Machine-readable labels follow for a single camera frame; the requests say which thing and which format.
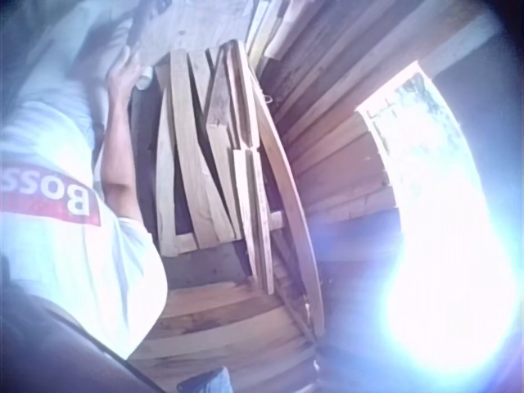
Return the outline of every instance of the wooden plank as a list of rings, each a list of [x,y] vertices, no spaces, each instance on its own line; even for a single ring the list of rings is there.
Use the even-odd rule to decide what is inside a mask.
[[[254,213],[251,211],[251,197],[247,179],[248,174],[246,151],[233,150],[233,163],[235,167],[235,179],[237,185],[238,204],[240,207],[240,216],[242,218],[242,227],[244,229],[244,239],[246,240],[247,258],[251,267],[251,273],[258,282],[260,273],[256,263],[255,238],[253,234],[252,223],[252,216]]]
[[[200,248],[234,239],[233,228],[197,139],[187,53],[171,53],[174,128],[187,205]]]
[[[301,149],[301,155],[291,164],[293,173],[295,176],[303,174],[307,169],[346,145],[349,145],[367,132],[368,126],[362,118],[362,115],[358,112],[354,113],[347,121],[333,131],[325,134],[318,142],[309,147],[308,150]]]
[[[341,168],[344,169],[343,175],[340,173]],[[366,178],[378,176],[383,171],[384,163],[377,144],[371,133],[365,133],[309,168],[297,178],[296,183],[302,201],[308,206],[332,196],[337,190],[351,188]]]
[[[215,309],[199,313],[159,319],[149,332],[146,340],[182,336],[220,326],[226,326],[256,315],[267,313],[280,307],[282,302],[277,296],[255,296]]]
[[[260,59],[269,40],[272,38],[275,25],[278,23],[278,13],[281,7],[282,0],[271,0],[269,8],[264,14],[264,19],[260,23],[254,42],[249,47],[249,62],[251,67],[257,70],[257,73]]]
[[[196,93],[200,108],[204,117],[207,113],[207,97],[211,88],[211,69],[207,59],[207,55],[203,51],[189,53],[189,61],[195,77]]]
[[[171,93],[164,90],[156,148],[156,222],[160,254],[177,256],[174,227],[174,135]]]
[[[335,128],[390,78],[413,61],[424,58],[479,11],[475,2],[423,2],[304,113],[284,142],[291,143],[306,129],[310,133],[316,132],[314,129]]]
[[[290,0],[282,23],[264,55],[281,60],[323,4],[324,0]]]
[[[244,301],[264,293],[252,281],[235,283],[220,282],[186,289],[175,289],[168,293],[161,318],[173,318],[216,309]]]
[[[140,58],[153,66],[178,49],[205,51],[232,39],[244,39],[251,21],[252,0],[173,2],[144,31]]]
[[[502,29],[502,23],[497,15],[492,10],[485,9],[457,34],[420,60],[420,68],[429,78],[433,79],[439,73],[484,45]]]
[[[342,55],[343,51],[347,49],[348,45],[353,43],[356,39],[362,38],[364,31],[372,25],[380,15],[382,15],[393,3],[395,0],[381,0],[375,2],[357,2],[352,7],[347,7],[345,4],[341,4],[339,7],[345,7],[347,16],[344,16],[342,21],[343,26],[347,26],[342,30],[342,34],[335,43],[328,47],[327,52],[318,60],[314,67],[309,70],[306,75],[303,75],[300,70],[298,70],[293,76],[292,80],[295,82],[289,82],[295,88],[287,96],[287,98],[282,102],[282,105],[278,107],[277,112],[275,113],[274,119],[275,123],[278,123],[282,120],[287,111],[295,104],[295,102],[304,94],[306,94],[307,89],[315,80],[317,80],[322,73],[326,72],[328,67]],[[332,8],[334,11],[344,12],[339,10],[337,5],[333,5]],[[338,15],[327,14],[326,19],[337,19]]]
[[[233,186],[233,150],[231,149],[228,130],[223,125],[208,124],[207,133],[216,169],[219,173],[220,186],[224,193],[229,218],[233,226],[234,236],[236,239],[241,239],[242,230],[240,228],[237,194],[234,192]]]
[[[336,221],[354,219],[363,215],[371,215],[395,207],[393,187],[384,187],[357,200],[349,201],[328,210],[321,210],[309,217],[309,223],[310,225],[329,224]]]
[[[253,13],[253,19],[251,20],[251,25],[247,31],[246,36],[246,48],[248,51],[251,50],[251,46],[253,45],[255,37],[259,32],[260,25],[264,20],[265,13],[268,10],[270,3],[271,2],[269,0],[258,0],[258,4],[256,5],[255,12]]]
[[[275,260],[275,264],[282,264],[282,261],[278,258],[276,254],[273,254],[273,259]],[[286,290],[283,287],[282,279],[275,276],[275,291],[277,292],[278,296],[286,306],[287,312],[293,319],[293,321],[296,323],[296,326],[300,329],[300,331],[304,334],[304,337],[307,338],[312,343],[316,343],[316,339],[314,337],[313,332],[311,332],[311,329],[308,326],[307,321],[305,321],[302,316],[295,310],[293,307],[292,301],[287,295]]]
[[[260,126],[260,136],[282,197],[287,221],[298,255],[300,274],[311,304],[314,332],[317,337],[321,337],[324,333],[322,293],[304,211],[302,210],[291,168],[287,162],[286,153],[271,120],[269,109],[265,105],[264,95],[260,87],[255,85],[253,86],[253,93]]]
[[[215,329],[179,337],[144,341],[132,354],[132,359],[155,359],[191,354],[238,342],[259,340],[268,332],[284,330],[290,324],[292,324],[292,321],[286,309],[282,306],[253,318]]]
[[[255,148],[260,146],[259,126],[256,121],[255,99],[253,98],[251,72],[247,60],[246,49],[243,43],[230,43],[230,57],[233,60],[233,69],[236,75],[238,88],[238,115],[237,127],[240,138],[240,148]]]
[[[264,175],[262,174],[262,163],[260,154],[257,151],[250,151],[256,188],[256,207],[257,207],[257,233],[259,243],[259,272],[262,278],[263,288],[272,295],[274,293],[273,284],[273,257],[271,254],[271,238],[269,234],[269,208],[268,198],[265,194]]]

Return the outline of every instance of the wooden beam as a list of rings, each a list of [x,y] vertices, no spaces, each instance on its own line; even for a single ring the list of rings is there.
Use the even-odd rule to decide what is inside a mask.
[[[252,80],[253,83],[256,84],[254,76],[252,76]],[[314,331],[317,337],[321,337],[324,334],[322,292],[320,291],[317,263],[314,258],[313,245],[309,237],[304,211],[300,203],[298,191],[296,190],[295,180],[293,179],[289,162],[287,162],[286,153],[278,137],[271,115],[269,114],[269,109],[265,104],[264,95],[260,87],[254,84],[253,95],[255,97],[260,137],[282,197],[287,222],[291,230],[293,242],[295,243],[300,264],[300,274],[306,295],[311,304]]]
[[[171,53],[174,128],[187,205],[200,248],[234,239],[233,228],[197,139],[187,53]]]
[[[156,219],[160,254],[177,256],[174,226],[174,128],[171,93],[162,94],[156,148]]]

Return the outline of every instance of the curved wooden board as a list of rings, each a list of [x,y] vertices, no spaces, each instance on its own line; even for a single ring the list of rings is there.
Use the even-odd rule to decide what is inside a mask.
[[[293,242],[298,255],[300,275],[311,306],[314,332],[317,337],[324,334],[324,310],[320,280],[318,278],[317,262],[314,258],[313,245],[309,237],[309,230],[305,221],[302,204],[296,190],[295,180],[291,173],[286,153],[278,137],[277,130],[264,102],[264,95],[253,79],[253,93],[255,96],[256,114],[259,121],[260,139],[268,156],[273,170],[278,190],[280,191],[287,222],[291,230]]]

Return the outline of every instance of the stack of wooden boards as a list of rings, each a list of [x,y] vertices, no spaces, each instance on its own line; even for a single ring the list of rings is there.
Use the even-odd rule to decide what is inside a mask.
[[[163,256],[244,239],[252,275],[275,290],[269,211],[260,159],[262,142],[296,250],[314,332],[323,335],[323,303],[309,231],[291,169],[264,94],[242,43],[219,50],[171,52],[156,155],[156,206]],[[175,175],[181,174],[192,232],[178,235]]]

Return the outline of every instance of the light wooden plank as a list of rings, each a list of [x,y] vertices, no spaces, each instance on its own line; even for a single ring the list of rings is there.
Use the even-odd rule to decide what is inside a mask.
[[[313,245],[309,237],[304,211],[296,190],[291,168],[287,162],[286,153],[274,127],[269,109],[265,104],[264,95],[260,87],[255,85],[253,86],[253,93],[260,126],[260,136],[282,197],[287,221],[293,242],[295,243],[300,264],[300,274],[311,304],[314,331],[317,337],[321,337],[324,334],[322,293],[320,291],[317,263],[314,258]]]
[[[290,0],[282,23],[264,55],[281,60],[323,4],[324,0]]]
[[[252,222],[252,216],[254,213],[251,211],[246,151],[233,150],[233,163],[235,167],[238,204],[240,207],[240,216],[242,218],[244,239],[246,241],[247,259],[249,260],[253,277],[258,282],[260,273],[256,263],[255,239]]]
[[[256,216],[257,233],[259,243],[259,272],[264,289],[268,294],[274,293],[273,284],[273,257],[271,254],[271,238],[269,234],[269,208],[268,198],[265,194],[264,175],[262,174],[262,163],[257,151],[250,151],[256,188]]]
[[[230,242],[233,228],[198,144],[187,53],[183,50],[171,53],[171,85],[177,92],[173,94],[174,128],[196,241],[200,248]]]
[[[420,60],[420,68],[428,77],[435,78],[439,73],[484,45],[502,29],[503,25],[497,15],[492,10],[485,9],[457,34]]]
[[[220,282],[202,287],[175,289],[169,291],[160,317],[173,318],[195,314],[263,295],[264,293],[249,280],[242,283]]]
[[[384,187],[381,190],[363,196],[357,200],[349,201],[328,210],[321,210],[309,217],[310,225],[330,224],[337,221],[355,219],[363,215],[372,215],[379,211],[396,207],[393,187]]]
[[[403,19],[385,38],[383,38],[377,45],[375,45],[355,66],[351,67],[336,83],[332,85],[289,129],[284,136],[283,140],[286,144],[289,144],[296,140],[310,125],[313,124],[319,117],[335,103],[340,102],[341,98],[345,96],[357,83],[362,82],[364,77],[369,74],[370,70],[373,70],[376,66],[383,62],[387,62],[385,59],[388,56],[398,55],[400,46],[403,43],[409,43],[409,40],[417,40],[417,38],[427,36],[443,37],[442,33],[436,30],[441,26],[437,26],[436,22],[438,17],[445,18],[445,11],[454,2],[458,0],[429,0],[422,2],[422,4],[411,12],[405,19]],[[426,50],[431,47],[431,42],[425,44]],[[408,49],[402,49],[403,58],[417,58],[418,45],[413,45]],[[403,66],[399,67],[397,72],[406,67],[410,61],[407,61]]]
[[[269,0],[259,0],[258,4],[256,5],[255,12],[253,13],[253,19],[251,20],[251,25],[247,31],[246,36],[246,48],[248,51],[251,50],[251,46],[259,32],[260,25],[264,20],[265,13],[268,10],[270,3],[271,2]]]
[[[185,334],[179,337],[144,341],[132,354],[132,359],[156,359],[213,350],[243,341],[259,340],[269,332],[285,330],[292,324],[286,309],[278,307],[267,313],[215,329]]]
[[[205,51],[232,39],[245,39],[252,0],[175,1],[155,18],[142,35],[140,58],[153,66],[178,49]]]
[[[362,34],[365,30],[368,29],[369,26],[371,26],[394,2],[395,0],[371,2],[368,8],[359,15],[353,23],[347,25],[347,29],[344,30],[344,33],[329,48],[318,63],[314,65],[305,77],[297,80],[298,84],[278,108],[277,113],[275,113],[275,123],[278,124],[278,122],[282,120],[284,115],[295,104],[295,102],[307,93],[308,88],[315,80],[326,72],[328,67],[347,49],[348,45],[356,39],[362,38]]]
[[[278,23],[278,12],[282,7],[282,0],[271,0],[269,8],[265,12],[264,19],[260,23],[260,27],[254,42],[249,47],[249,62],[258,72],[260,59],[264,54],[264,50],[271,39],[275,25]]]
[[[160,254],[177,256],[174,226],[174,135],[171,93],[164,90],[156,148],[156,221]]]
[[[325,134],[322,139],[308,150],[301,151],[302,154],[296,160],[292,161],[291,167],[293,168],[293,173],[295,176],[303,174],[307,169],[342,149],[344,146],[349,145],[366,132],[368,132],[366,122],[360,113],[354,113],[347,121],[330,133]]]
[[[189,53],[189,61],[195,77],[196,93],[204,116],[207,113],[207,97],[210,93],[211,69],[207,55],[203,51]]]

